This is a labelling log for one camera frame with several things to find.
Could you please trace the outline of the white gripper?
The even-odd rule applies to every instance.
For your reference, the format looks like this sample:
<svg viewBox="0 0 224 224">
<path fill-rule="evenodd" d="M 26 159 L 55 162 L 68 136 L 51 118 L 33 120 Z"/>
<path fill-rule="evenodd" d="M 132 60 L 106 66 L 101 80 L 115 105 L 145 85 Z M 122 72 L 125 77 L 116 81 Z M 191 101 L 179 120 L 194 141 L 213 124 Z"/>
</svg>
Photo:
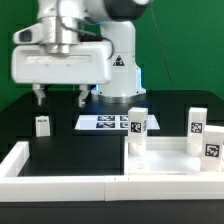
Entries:
<svg viewBox="0 0 224 224">
<path fill-rule="evenodd" d="M 21 45 L 12 54 L 12 78 L 16 83 L 34 83 L 39 106 L 46 99 L 42 84 L 81 84 L 78 106 L 83 108 L 90 93 L 88 85 L 111 81 L 110 52 L 107 42 L 74 45 L 69 54 L 49 54 L 40 45 Z"/>
</svg>

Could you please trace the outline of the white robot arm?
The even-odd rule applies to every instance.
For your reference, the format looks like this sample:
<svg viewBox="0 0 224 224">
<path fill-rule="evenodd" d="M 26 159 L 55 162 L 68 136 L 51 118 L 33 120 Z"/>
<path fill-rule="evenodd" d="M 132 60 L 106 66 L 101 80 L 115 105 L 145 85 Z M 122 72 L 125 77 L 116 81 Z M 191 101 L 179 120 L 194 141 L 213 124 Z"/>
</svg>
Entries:
<svg viewBox="0 0 224 224">
<path fill-rule="evenodd" d="M 37 0 L 38 22 L 16 32 L 12 78 L 39 101 L 53 84 L 74 84 L 78 104 L 92 97 L 129 103 L 146 94 L 135 61 L 135 27 L 152 0 Z"/>
</svg>

